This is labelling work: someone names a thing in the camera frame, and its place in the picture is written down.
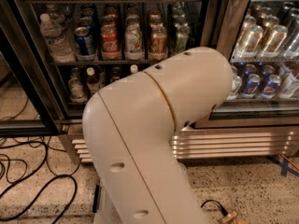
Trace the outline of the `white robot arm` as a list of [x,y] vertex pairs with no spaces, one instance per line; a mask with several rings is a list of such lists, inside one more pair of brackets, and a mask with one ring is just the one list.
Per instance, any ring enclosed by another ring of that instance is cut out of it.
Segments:
[[227,59],[199,47],[115,81],[88,101],[84,138],[123,224],[206,224],[169,140],[221,105],[231,85]]

